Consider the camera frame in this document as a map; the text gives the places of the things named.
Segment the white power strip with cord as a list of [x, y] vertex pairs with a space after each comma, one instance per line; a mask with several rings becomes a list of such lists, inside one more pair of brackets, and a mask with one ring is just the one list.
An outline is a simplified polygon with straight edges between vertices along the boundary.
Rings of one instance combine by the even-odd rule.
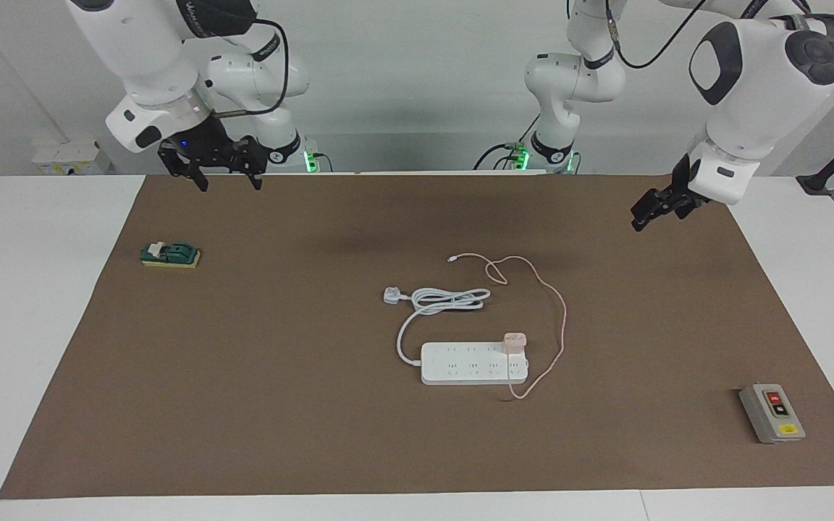
[[447, 291], [418, 288], [407, 295], [398, 287], [385, 287], [382, 300], [396, 305], [408, 301], [413, 307], [396, 336], [398, 358], [420, 370], [421, 383], [427, 386], [516, 385], [526, 382], [529, 369], [526, 356], [507, 356], [502, 341], [431, 341], [421, 345], [419, 357], [410, 358], [403, 349], [403, 337], [417, 317], [450, 311], [475, 311], [484, 306], [491, 292], [484, 288]]

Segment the brown table mat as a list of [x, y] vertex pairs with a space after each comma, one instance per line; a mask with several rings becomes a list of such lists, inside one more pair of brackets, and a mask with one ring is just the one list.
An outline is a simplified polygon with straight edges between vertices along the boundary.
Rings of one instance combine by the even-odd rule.
[[[143, 183], [3, 499], [834, 485], [834, 390], [730, 211], [636, 233], [646, 176]], [[194, 269], [143, 265], [153, 242]], [[427, 386], [385, 287], [491, 292], [403, 337], [527, 336], [523, 384]], [[802, 441], [738, 390], [783, 386]]]

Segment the green knife switch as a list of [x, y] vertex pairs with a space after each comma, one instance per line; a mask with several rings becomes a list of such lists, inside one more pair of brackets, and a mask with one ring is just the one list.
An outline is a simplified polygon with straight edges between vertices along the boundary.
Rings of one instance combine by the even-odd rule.
[[147, 244], [141, 250], [139, 259], [146, 266], [194, 269], [198, 266], [200, 257], [201, 250], [188, 243], [158, 241]]

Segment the white wall socket box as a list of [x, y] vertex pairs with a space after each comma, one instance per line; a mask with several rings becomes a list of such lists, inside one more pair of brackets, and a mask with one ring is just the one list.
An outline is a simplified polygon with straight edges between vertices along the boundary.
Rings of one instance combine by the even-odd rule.
[[39, 146], [32, 157], [38, 174], [59, 176], [105, 175], [112, 162], [96, 141], [74, 141]]

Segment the grey on-off switch box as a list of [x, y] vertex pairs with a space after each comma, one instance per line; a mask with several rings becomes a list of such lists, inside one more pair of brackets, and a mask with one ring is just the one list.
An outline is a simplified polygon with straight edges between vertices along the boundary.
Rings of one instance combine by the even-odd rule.
[[783, 386], [752, 384], [739, 389], [738, 398], [758, 442], [778, 444], [806, 438], [804, 427]]

